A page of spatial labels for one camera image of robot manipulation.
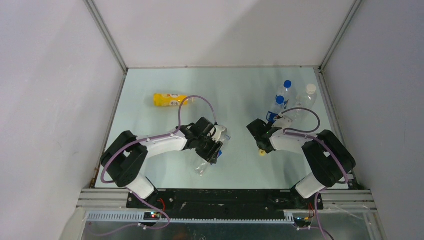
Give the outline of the yellow juice bottle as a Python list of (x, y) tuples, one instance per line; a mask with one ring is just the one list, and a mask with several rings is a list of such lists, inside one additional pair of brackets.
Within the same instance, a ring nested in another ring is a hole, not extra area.
[(187, 95), (172, 93), (155, 93), (153, 95), (153, 104), (156, 107), (175, 107), (183, 103)]

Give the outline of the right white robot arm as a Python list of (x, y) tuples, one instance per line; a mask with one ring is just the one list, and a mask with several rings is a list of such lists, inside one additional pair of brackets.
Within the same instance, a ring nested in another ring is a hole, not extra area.
[(247, 129), (265, 154), (286, 151), (304, 155), (311, 173), (292, 187), (290, 196), (295, 208), (304, 209), (316, 193), (340, 181), (347, 183), (348, 172), (355, 168), (356, 161), (332, 131), (313, 134), (291, 125), (292, 121), (287, 117), (269, 123), (256, 119)]

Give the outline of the clear crushed bottle blue label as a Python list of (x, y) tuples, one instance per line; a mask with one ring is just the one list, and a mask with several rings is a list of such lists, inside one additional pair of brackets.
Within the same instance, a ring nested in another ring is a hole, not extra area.
[(275, 118), (278, 116), (278, 114), (285, 109), (285, 99), (283, 104), (276, 104), (275, 99), (273, 100), (270, 106), (270, 109), (268, 110), (266, 115), (266, 120), (270, 123), (274, 123)]

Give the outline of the large clear bottle white cap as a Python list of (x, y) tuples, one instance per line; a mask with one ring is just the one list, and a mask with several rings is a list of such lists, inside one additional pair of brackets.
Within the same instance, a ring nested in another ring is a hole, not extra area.
[[(312, 110), (317, 98), (317, 86), (314, 84), (308, 84), (296, 97), (293, 107)], [(292, 111), (293, 121), (302, 122), (308, 114), (309, 112), (307, 110), (295, 109)]]

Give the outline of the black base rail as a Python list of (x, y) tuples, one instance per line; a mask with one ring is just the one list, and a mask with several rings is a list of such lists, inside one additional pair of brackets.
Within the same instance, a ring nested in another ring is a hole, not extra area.
[(314, 196), (303, 199), (292, 189), (182, 189), (156, 190), (146, 202), (170, 218), (277, 219), (286, 210), (323, 209)]

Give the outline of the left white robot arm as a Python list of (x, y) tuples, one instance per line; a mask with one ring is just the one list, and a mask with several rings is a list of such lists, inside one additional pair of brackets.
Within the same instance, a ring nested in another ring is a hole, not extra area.
[(158, 202), (158, 194), (151, 181), (141, 174), (145, 161), (168, 152), (194, 150), (204, 162), (216, 164), (227, 133), (226, 127), (205, 117), (153, 137), (137, 138), (131, 131), (124, 131), (100, 158), (103, 166), (100, 180), (106, 184), (105, 174), (108, 174), (110, 183), (137, 195), (145, 208), (153, 208)]

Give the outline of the standing Pepsi bottle blue cap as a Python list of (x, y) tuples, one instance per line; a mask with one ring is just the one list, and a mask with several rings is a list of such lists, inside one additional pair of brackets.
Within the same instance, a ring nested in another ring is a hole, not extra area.
[(284, 110), (286, 110), (290, 103), (292, 102), (292, 99), (294, 98), (296, 93), (296, 89), (292, 83), (292, 81), (290, 80), (286, 80), (283, 85), (281, 85), (278, 90), (276, 95), (281, 95), (284, 96), (285, 101), (284, 101)]

